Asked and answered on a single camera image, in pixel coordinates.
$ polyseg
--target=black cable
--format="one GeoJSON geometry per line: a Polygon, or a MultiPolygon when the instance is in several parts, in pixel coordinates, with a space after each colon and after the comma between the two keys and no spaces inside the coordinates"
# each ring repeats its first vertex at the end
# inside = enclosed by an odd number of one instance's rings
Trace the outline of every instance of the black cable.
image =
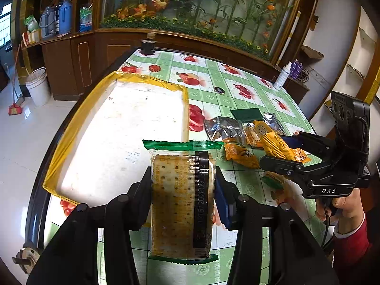
{"type": "Polygon", "coordinates": [[[330,218],[329,218],[329,214],[327,212],[326,204],[323,204],[323,209],[324,209],[324,215],[326,216],[327,225],[326,225],[326,229],[324,231],[324,237],[323,237],[323,240],[322,240],[321,247],[324,247],[324,243],[326,242],[327,233],[328,233],[329,227],[330,227],[330,218]]]}

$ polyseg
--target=black stripe on wrapper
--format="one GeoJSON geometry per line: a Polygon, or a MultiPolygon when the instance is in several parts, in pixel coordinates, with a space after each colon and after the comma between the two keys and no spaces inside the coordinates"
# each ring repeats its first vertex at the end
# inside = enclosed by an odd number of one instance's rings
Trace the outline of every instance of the black stripe on wrapper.
{"type": "Polygon", "coordinates": [[[208,220],[209,153],[196,151],[195,155],[198,166],[195,168],[193,248],[205,248],[208,220]]]}

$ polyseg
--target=broom handle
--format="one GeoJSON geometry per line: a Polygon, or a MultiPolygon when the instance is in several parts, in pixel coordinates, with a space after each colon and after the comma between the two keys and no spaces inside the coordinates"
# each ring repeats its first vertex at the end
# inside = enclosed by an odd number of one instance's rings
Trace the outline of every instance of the broom handle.
{"type": "Polygon", "coordinates": [[[14,61],[14,73],[13,73],[13,80],[12,80],[12,85],[13,85],[13,104],[15,104],[14,95],[16,94],[16,88],[15,88],[14,84],[16,83],[17,60],[19,58],[20,47],[21,47],[21,44],[19,44],[19,46],[18,46],[16,59],[14,61]]]}

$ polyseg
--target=green foliage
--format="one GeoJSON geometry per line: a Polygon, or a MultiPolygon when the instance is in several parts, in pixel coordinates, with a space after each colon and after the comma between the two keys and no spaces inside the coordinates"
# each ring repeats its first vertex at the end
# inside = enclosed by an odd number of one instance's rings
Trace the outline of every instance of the green foliage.
{"type": "Polygon", "coordinates": [[[194,26],[189,20],[179,20],[177,18],[168,19],[162,16],[154,17],[135,17],[129,16],[123,20],[117,19],[115,15],[107,17],[102,23],[104,28],[141,28],[141,29],[155,29],[171,31],[183,34],[189,34],[194,36],[199,36],[201,38],[210,39],[212,41],[217,41],[248,53],[252,53],[264,60],[268,60],[268,54],[265,52],[264,48],[258,49],[256,45],[253,45],[243,39],[239,39],[235,36],[226,35],[225,33],[218,33],[207,28],[200,28],[194,26]]]}

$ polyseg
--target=window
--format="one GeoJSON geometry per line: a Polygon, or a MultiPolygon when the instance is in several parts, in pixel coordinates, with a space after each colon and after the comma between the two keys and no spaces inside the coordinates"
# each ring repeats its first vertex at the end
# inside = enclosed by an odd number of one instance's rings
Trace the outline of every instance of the window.
{"type": "Polygon", "coordinates": [[[0,47],[11,39],[11,6],[12,3],[5,5],[0,15],[0,47]]]}

